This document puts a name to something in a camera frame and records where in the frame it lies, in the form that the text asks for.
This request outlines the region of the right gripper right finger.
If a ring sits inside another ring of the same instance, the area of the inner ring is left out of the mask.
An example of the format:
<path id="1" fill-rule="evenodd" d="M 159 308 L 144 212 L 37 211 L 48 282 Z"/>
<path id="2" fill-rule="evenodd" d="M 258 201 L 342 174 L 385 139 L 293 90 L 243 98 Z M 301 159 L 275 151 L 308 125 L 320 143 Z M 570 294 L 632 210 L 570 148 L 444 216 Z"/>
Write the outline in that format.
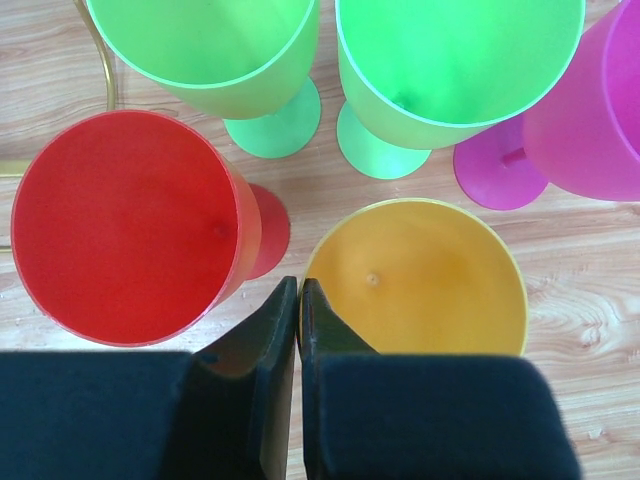
<path id="1" fill-rule="evenodd" d="M 298 345 L 311 479 L 579 479 L 541 372 L 513 356 L 382 354 L 304 282 Z"/>

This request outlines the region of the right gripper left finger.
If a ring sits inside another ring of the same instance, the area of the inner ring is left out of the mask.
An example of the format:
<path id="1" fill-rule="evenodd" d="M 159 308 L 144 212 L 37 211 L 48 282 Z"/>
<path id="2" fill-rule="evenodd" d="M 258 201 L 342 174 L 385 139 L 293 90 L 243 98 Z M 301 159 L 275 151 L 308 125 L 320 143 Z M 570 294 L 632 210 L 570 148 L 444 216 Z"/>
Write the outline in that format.
<path id="1" fill-rule="evenodd" d="M 297 282 L 202 350 L 5 351 L 5 479 L 282 479 Z"/>

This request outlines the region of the yellow wine glass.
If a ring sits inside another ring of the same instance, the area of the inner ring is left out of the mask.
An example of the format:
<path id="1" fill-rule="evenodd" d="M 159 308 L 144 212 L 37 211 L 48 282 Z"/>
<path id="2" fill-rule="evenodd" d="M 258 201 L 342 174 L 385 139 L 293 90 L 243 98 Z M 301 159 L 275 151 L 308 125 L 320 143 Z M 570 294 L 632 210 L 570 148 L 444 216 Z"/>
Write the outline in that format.
<path id="1" fill-rule="evenodd" d="M 525 281 L 502 238 L 470 212 L 400 198 L 339 221 L 314 247 L 305 278 L 380 353 L 520 356 Z"/>

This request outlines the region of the red wine glass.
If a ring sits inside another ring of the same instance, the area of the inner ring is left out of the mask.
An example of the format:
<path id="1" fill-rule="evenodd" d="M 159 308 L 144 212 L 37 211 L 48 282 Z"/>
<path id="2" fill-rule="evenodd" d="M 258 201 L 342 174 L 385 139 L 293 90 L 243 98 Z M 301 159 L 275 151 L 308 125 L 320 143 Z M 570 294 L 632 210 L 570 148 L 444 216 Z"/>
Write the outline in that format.
<path id="1" fill-rule="evenodd" d="M 185 331 L 273 270 L 289 241 L 275 194 L 193 128 L 139 110 L 57 135 L 26 169 L 11 216 L 16 269 L 36 306 L 118 347 Z"/>

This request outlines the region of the green wine glass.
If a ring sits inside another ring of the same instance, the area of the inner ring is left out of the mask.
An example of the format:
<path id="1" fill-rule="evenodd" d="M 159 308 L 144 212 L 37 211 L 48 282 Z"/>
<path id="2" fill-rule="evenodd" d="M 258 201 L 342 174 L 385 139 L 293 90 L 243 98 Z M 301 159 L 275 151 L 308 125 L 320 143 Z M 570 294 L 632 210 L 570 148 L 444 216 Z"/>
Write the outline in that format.
<path id="1" fill-rule="evenodd" d="M 538 103 L 582 35 L 582 1 L 339 1 L 344 159 L 381 180 L 418 170 Z"/>
<path id="2" fill-rule="evenodd" d="M 222 119 L 245 152 L 302 150 L 321 119 L 310 77 L 317 1 L 90 1 L 89 13 L 129 67 L 194 109 Z"/>

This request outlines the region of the magenta wine glass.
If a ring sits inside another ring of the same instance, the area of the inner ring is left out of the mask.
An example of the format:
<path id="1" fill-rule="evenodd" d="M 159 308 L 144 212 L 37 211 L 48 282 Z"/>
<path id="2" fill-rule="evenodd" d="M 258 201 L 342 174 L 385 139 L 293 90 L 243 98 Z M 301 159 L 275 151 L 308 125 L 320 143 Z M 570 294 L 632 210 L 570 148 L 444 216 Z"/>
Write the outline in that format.
<path id="1" fill-rule="evenodd" d="M 458 144 L 454 174 L 476 204 L 524 207 L 553 184 L 597 200 L 639 199 L 639 3 L 620 2 L 580 40 L 535 106 Z"/>

